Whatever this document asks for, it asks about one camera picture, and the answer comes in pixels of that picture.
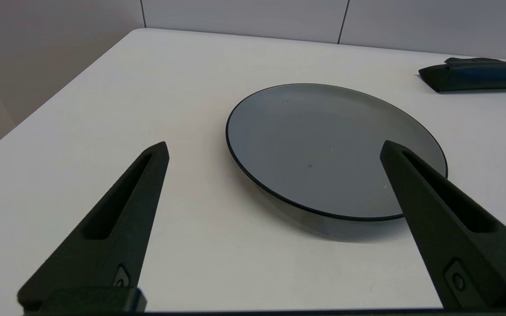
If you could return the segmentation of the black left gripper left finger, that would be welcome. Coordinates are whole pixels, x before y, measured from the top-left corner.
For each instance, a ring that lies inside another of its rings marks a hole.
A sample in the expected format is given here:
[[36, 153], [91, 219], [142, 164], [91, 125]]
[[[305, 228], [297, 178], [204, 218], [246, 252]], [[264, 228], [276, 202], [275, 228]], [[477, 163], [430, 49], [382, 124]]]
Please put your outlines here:
[[138, 282], [169, 164], [144, 150], [18, 291], [24, 313], [139, 313]]

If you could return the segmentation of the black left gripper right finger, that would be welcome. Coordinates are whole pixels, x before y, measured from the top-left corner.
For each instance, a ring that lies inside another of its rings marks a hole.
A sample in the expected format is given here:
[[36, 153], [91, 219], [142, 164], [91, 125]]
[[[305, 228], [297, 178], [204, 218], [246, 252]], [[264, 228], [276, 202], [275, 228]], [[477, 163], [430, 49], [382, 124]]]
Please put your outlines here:
[[506, 309], [506, 226], [401, 144], [380, 160], [442, 306]]

